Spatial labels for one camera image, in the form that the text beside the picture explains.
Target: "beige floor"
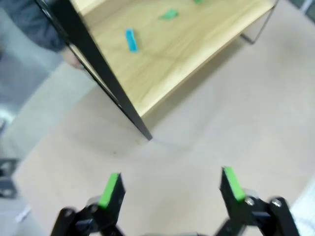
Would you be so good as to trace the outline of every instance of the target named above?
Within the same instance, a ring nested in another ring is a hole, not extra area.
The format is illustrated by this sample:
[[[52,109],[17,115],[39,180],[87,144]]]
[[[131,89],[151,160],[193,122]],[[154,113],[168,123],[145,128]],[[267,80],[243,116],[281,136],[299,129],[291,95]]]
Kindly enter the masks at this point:
[[[150,142],[94,88],[16,173],[34,216],[49,233],[62,207],[122,172],[128,236],[212,234],[226,217],[223,165],[262,199],[293,203],[315,167],[314,42],[314,25],[281,1],[257,44],[237,40],[146,118]]]

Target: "metal table frame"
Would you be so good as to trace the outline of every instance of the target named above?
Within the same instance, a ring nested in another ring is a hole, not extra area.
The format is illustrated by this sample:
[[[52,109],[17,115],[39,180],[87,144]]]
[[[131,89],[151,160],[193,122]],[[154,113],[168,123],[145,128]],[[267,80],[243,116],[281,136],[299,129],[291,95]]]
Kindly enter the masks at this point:
[[[66,44],[76,46],[86,60],[90,63],[94,71],[99,75],[102,82],[110,91],[95,77],[92,71],[84,64],[83,66],[111,98],[111,100],[120,108],[120,110],[129,118],[129,120],[139,129],[139,131],[148,139],[152,139],[152,135],[144,124],[142,118],[137,113],[132,102],[129,100],[121,84],[117,80],[115,74],[106,62],[105,55],[102,55],[98,46],[94,43],[88,29],[81,20],[81,16],[76,12],[70,0],[35,0],[53,26],[63,37]],[[254,44],[259,38],[261,32],[265,28],[267,22],[272,15],[275,6],[269,11],[269,15],[259,31],[257,37],[251,40],[242,34],[243,38],[251,44]]]

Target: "wooden tabletop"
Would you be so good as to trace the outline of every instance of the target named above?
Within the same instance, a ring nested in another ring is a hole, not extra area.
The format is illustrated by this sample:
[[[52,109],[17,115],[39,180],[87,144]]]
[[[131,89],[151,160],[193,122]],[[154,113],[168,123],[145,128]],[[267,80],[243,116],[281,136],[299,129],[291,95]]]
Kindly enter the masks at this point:
[[[134,0],[91,33],[143,116],[272,6],[268,0]],[[178,16],[160,19],[169,9]],[[138,53],[128,49],[129,28]]]
[[[71,0],[77,12],[80,12],[82,15],[87,14],[89,11],[93,10],[105,1],[106,0]]]

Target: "green block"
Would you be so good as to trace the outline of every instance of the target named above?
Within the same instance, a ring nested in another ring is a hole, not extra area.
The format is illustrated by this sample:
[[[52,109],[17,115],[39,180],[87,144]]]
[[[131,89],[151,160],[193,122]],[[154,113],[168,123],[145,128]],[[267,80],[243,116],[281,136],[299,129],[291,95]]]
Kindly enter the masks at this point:
[[[234,198],[238,201],[241,202],[245,199],[246,194],[243,191],[243,189],[241,188],[236,175],[234,174],[234,171],[232,169],[232,167],[224,167],[224,172],[225,175],[227,177],[227,180],[230,184],[230,187],[232,189]]]
[[[113,194],[113,191],[114,191],[114,188],[115,188],[115,185],[116,185],[118,178],[119,178],[119,173],[113,173],[110,175],[109,180],[107,182],[107,185],[105,187],[105,190],[103,192],[103,195],[100,197],[100,200],[98,202],[98,205],[100,207],[107,208],[107,206],[111,200],[111,197],[112,197],[112,194]]]
[[[173,19],[178,15],[178,11],[175,9],[169,9],[167,12],[164,13],[164,15],[160,16],[160,19]]]

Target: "person's hand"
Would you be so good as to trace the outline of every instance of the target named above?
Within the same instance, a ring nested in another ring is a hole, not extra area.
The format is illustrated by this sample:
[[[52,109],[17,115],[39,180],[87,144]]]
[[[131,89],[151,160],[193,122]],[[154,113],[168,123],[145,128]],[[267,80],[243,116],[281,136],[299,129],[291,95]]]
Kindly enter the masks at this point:
[[[70,50],[70,48],[65,47],[60,54],[62,55],[65,62],[67,62],[69,65],[73,66],[77,69],[83,69],[82,64],[78,60],[78,58],[75,56],[75,54]]]

